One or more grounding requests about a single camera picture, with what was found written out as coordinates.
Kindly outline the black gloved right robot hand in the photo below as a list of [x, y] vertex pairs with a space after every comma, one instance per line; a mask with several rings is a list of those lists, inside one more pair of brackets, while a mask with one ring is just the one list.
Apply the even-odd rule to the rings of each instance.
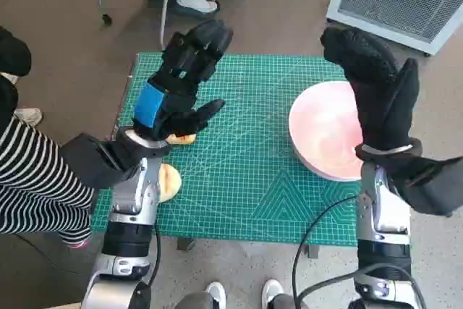
[[327, 27], [320, 42], [324, 58], [343, 69], [354, 91], [362, 144], [381, 152], [410, 147], [417, 61], [408, 58], [398, 67], [379, 39], [358, 29]]

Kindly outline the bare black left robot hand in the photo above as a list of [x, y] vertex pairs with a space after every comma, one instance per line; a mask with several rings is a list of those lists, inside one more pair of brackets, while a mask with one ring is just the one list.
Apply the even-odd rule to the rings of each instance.
[[133, 115], [135, 132], [149, 140], [194, 135], [225, 105], [222, 99], [194, 105], [202, 82], [215, 73], [233, 38], [221, 20], [208, 20], [187, 33], [176, 32], [162, 53], [162, 64], [144, 84]]

